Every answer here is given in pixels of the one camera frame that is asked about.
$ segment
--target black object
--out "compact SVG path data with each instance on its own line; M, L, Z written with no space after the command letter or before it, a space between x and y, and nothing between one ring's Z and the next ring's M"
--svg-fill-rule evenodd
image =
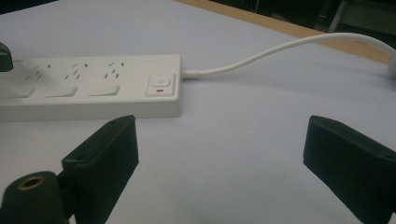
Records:
M5 44L0 42L0 72L9 72L13 68L11 51Z
M396 211L396 153L343 123L312 116L304 164L363 223Z
M2 224L64 224L107 221L138 164L134 116L114 119L62 160L56 176L24 176L5 191Z
M56 0L2 0L0 3L0 14L44 5Z

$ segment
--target white surface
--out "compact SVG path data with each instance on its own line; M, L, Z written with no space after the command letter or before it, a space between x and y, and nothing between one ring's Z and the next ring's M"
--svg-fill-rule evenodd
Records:
M17 60L0 75L0 121L178 117L180 63L179 55Z
M62 0L0 16L14 58L181 54L209 69L293 38L171 0ZM396 148L387 66L306 45L183 84L183 114L137 119L140 164L107 223L359 223L303 165L308 119ZM0 124L0 190L106 120Z

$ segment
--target table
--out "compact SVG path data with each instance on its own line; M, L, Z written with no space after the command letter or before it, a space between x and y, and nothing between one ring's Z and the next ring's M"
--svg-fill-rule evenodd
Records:
M0 29L14 58L178 53L189 69L295 39L172 0L57 1L1 15ZM359 223L303 165L308 119L396 148L395 94L383 63L315 44L185 80L181 117L136 121L140 164L107 223ZM0 190L61 172L106 122L1 123Z

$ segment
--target extension cord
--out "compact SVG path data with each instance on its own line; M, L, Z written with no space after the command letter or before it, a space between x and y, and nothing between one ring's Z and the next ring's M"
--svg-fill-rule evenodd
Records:
M33 58L0 74L0 121L178 117L180 55Z

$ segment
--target white power strip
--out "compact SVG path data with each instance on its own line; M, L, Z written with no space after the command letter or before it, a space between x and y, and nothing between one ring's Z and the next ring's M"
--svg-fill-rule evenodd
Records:
M0 121L178 117L180 55L36 58L0 73Z

